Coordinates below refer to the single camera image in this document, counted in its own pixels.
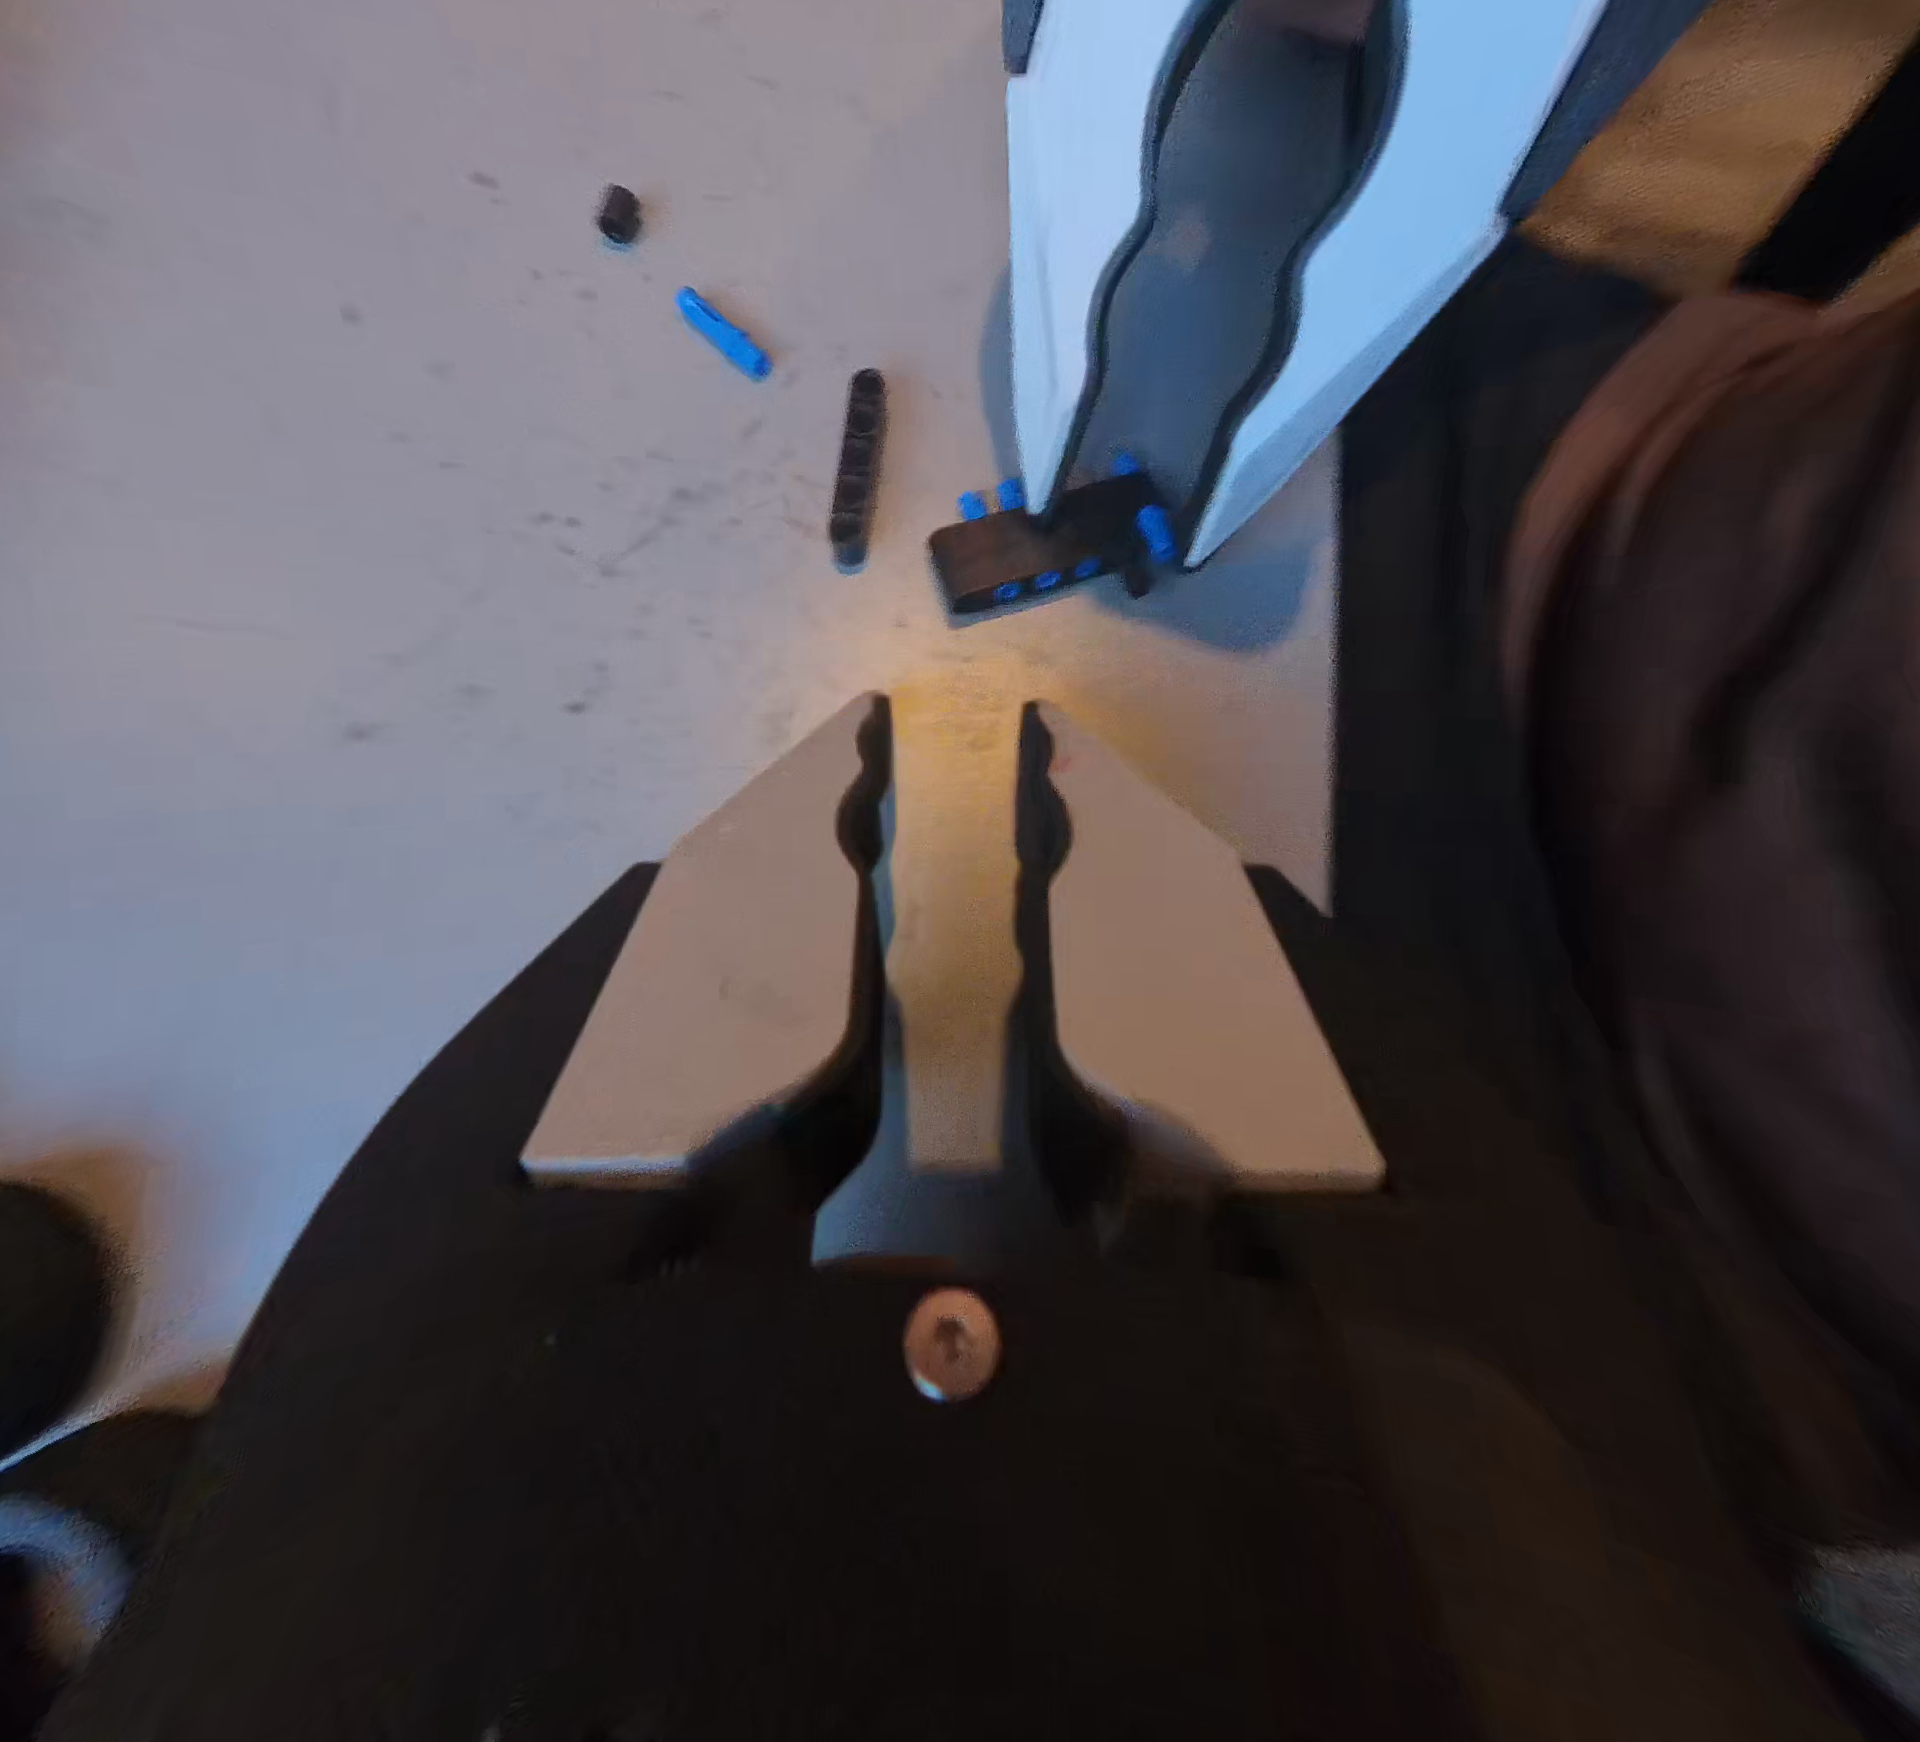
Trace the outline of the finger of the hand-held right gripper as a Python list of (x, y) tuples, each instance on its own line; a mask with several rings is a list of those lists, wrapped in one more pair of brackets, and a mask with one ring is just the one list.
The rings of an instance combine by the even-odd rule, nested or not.
[(1504, 200), (1610, 0), (1386, 0), (1386, 109), (1304, 247), (1292, 341), (1223, 426), (1183, 564), (1292, 480), (1504, 239)]
[(1234, 0), (1004, 0), (1013, 431), (1027, 511), (1069, 471), (1170, 114)]

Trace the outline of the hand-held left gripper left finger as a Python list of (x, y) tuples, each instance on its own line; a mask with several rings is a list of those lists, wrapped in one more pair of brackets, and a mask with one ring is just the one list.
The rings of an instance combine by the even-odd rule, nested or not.
[(518, 1161), (542, 1188), (659, 1192), (788, 1147), (823, 1194), (875, 1134), (886, 696), (855, 696), (687, 830), (614, 955)]

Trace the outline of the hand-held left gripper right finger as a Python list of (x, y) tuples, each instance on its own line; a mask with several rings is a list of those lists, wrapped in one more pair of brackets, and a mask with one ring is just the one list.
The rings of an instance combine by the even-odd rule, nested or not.
[(1234, 844), (1051, 701), (1022, 708), (1016, 857), (1031, 1139), (1065, 1217), (1386, 1188)]

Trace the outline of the black perforated brick beam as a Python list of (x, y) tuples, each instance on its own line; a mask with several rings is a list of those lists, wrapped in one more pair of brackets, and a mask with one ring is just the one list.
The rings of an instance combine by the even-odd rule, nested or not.
[(853, 370), (826, 524), (832, 562), (841, 573), (857, 573), (868, 558), (875, 529), (879, 455), (888, 413), (888, 386), (882, 373), (875, 368)]

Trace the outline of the black brick assembly blue pins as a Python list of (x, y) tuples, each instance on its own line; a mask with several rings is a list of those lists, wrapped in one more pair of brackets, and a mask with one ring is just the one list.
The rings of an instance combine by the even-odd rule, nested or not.
[(1154, 477), (1130, 453), (1034, 513), (1022, 482), (1000, 482), (991, 498), (969, 493), (958, 520), (929, 535), (928, 560), (947, 614), (957, 622), (1004, 614), (1105, 578), (1130, 596), (1181, 562), (1181, 544)]

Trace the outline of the white desk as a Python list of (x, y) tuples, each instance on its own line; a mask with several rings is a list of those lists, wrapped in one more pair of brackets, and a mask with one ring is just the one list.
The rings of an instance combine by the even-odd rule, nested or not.
[(1000, 0), (4, 0), (4, 1172), (123, 1264), (83, 1420), (203, 1398), (426, 1060), (853, 696), (899, 737), (879, 1170), (933, 1176), (833, 1246), (995, 1161), (1022, 701), (1330, 899), (1326, 459), (1145, 603), (947, 625), (1004, 252)]

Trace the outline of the blue connector pin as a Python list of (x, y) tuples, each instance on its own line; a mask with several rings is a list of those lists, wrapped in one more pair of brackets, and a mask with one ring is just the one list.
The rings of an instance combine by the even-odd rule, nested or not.
[(676, 310), (687, 330), (703, 341), (721, 359), (739, 375), (763, 384), (774, 370), (768, 350), (743, 330), (727, 312), (712, 305), (707, 296), (692, 287), (676, 292)]

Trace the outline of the person's brown shirt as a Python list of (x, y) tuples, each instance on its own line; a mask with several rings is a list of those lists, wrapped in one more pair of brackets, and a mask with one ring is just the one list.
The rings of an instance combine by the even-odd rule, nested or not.
[(1917, 294), (1665, 312), (1523, 497), (1504, 689), (1650, 1141), (1907, 1413), (1917, 665)]

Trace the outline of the black chair frame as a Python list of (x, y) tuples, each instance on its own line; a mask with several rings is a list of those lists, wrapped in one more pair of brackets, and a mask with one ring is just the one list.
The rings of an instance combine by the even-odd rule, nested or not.
[(1918, 221), (1918, 47), (1802, 183), (1732, 277), (1743, 292), (1830, 305)]

